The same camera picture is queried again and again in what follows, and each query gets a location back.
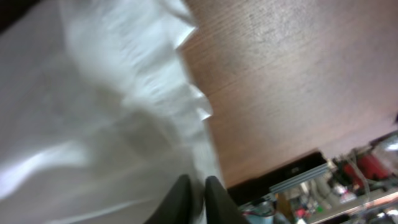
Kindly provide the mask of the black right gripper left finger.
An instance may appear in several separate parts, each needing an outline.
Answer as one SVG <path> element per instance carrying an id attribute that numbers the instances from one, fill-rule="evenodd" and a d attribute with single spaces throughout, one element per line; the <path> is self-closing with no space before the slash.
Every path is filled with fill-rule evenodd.
<path id="1" fill-rule="evenodd" d="M 155 212 L 144 224 L 189 224 L 192 211 L 192 187 L 188 175 L 181 175 Z"/>

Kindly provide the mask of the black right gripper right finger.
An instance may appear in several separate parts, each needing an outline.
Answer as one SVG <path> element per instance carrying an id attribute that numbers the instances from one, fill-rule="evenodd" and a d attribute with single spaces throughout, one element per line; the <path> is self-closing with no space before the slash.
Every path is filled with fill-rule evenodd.
<path id="1" fill-rule="evenodd" d="M 249 224 L 215 176 L 205 181 L 207 224 Z"/>

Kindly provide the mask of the white t-shirt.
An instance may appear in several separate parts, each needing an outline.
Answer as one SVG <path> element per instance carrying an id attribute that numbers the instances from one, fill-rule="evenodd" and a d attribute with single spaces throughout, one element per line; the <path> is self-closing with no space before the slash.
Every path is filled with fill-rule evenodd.
<path id="1" fill-rule="evenodd" d="M 144 223 L 220 168 L 185 1 L 40 1 L 1 34 L 1 222 Z"/>

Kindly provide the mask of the cluttered equipment below table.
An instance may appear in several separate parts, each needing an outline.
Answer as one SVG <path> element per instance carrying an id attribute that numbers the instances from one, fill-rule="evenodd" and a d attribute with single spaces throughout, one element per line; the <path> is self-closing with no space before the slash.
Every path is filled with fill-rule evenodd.
<path id="1" fill-rule="evenodd" d="M 369 185 L 350 161 L 351 156 L 365 153 L 379 159 L 392 176 Z M 347 159 L 364 188 L 353 185 L 343 173 Z M 325 163 L 329 170 L 323 175 L 284 192 L 270 193 L 269 187 Z M 314 152 L 229 192 L 251 223 L 397 223 L 397 132 L 332 159 Z"/>

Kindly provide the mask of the red object under table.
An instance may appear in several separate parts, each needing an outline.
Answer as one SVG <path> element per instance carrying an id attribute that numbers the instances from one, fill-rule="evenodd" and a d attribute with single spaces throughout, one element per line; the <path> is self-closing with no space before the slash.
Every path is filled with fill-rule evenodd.
<path id="1" fill-rule="evenodd" d="M 360 155 L 356 154 L 355 156 L 350 157 L 350 161 L 358 168 L 369 185 L 371 185 L 371 182 L 379 182 L 392 176 L 392 171 L 370 153 Z M 364 188 L 364 183 L 361 180 L 360 175 L 356 173 L 348 159 L 343 163 L 343 173 L 348 176 L 353 185 Z"/>

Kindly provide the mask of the grey aluminium frame rail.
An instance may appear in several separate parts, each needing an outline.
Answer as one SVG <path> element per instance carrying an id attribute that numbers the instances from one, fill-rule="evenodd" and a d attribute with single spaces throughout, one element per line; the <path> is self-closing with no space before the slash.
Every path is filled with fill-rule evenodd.
<path id="1" fill-rule="evenodd" d="M 270 193 L 277 194 L 279 192 L 284 192 L 288 189 L 291 189 L 292 187 L 295 187 L 296 185 L 301 184 L 302 182 L 306 182 L 308 180 L 312 180 L 316 177 L 319 177 L 328 170 L 329 170 L 328 164 L 327 163 L 322 164 L 308 171 L 305 171 L 302 174 L 298 174 L 296 176 L 293 176 L 287 180 L 284 180 L 278 184 L 269 187 Z"/>

